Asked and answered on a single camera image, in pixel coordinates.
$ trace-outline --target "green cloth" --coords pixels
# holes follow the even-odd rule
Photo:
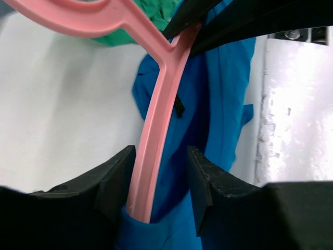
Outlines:
[[[133,0],[155,26],[163,31],[181,0]],[[116,30],[113,33],[94,38],[93,40],[109,46],[117,46],[127,43],[136,43],[124,30]]]

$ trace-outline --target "blue cloth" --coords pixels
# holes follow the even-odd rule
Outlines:
[[[231,0],[208,14],[215,17]],[[116,240],[117,250],[202,250],[196,237],[186,179],[186,148],[199,148],[210,161],[230,170],[242,126],[253,117],[243,105],[249,82],[255,39],[223,45],[188,60],[178,90],[186,110],[173,111],[156,187],[151,224],[130,218],[125,211]],[[158,76],[157,63],[146,56],[133,87],[143,118]]]

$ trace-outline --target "pink hanger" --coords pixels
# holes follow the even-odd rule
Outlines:
[[[149,223],[165,138],[178,86],[200,24],[170,44],[133,0],[4,0],[31,20],[59,33],[95,38],[124,29],[160,67],[137,150],[126,210]]]

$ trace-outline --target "blue garment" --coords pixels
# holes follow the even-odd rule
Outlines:
[[[231,0],[208,14],[215,17]],[[182,118],[173,111],[163,150],[151,224],[125,211],[116,240],[118,250],[201,250],[196,237],[186,178],[186,148],[196,146],[210,161],[230,170],[242,126],[253,117],[243,105],[255,39],[223,45],[188,60],[178,89],[185,106]],[[146,56],[133,87],[143,118],[158,76],[157,63]]]

